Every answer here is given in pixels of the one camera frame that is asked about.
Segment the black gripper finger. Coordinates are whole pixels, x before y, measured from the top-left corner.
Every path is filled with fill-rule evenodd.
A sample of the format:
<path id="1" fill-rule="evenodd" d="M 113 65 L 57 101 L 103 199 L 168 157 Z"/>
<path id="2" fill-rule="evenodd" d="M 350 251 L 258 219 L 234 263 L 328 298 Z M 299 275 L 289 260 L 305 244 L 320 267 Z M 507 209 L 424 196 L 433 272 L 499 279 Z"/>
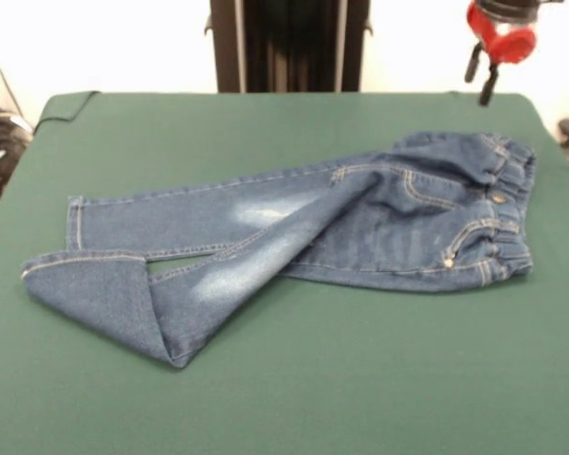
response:
<path id="1" fill-rule="evenodd" d="M 498 81 L 498 65 L 496 63 L 490 63 L 488 71 L 489 71 L 488 78 L 485 81 L 479 96 L 480 106 L 489 105 L 494 92 L 495 85 Z"/>
<path id="2" fill-rule="evenodd" d="M 465 83 L 473 82 L 475 75 L 476 75 L 476 71 L 477 71 L 479 62 L 480 62 L 480 55 L 482 52 L 483 52 L 482 43 L 479 42 L 474 46 L 474 48 L 471 51 L 471 54 L 470 54 L 470 57 L 468 60 L 466 73 L 464 76 Z"/>

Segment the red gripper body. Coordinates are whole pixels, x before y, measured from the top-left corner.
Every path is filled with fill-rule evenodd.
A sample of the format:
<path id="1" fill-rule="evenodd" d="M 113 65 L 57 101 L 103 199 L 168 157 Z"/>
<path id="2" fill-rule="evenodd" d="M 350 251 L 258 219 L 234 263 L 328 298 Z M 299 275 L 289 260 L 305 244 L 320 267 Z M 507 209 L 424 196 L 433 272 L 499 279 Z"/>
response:
<path id="1" fill-rule="evenodd" d="M 468 26 L 492 63 L 518 64 L 535 49 L 536 2 L 471 2 Z"/>

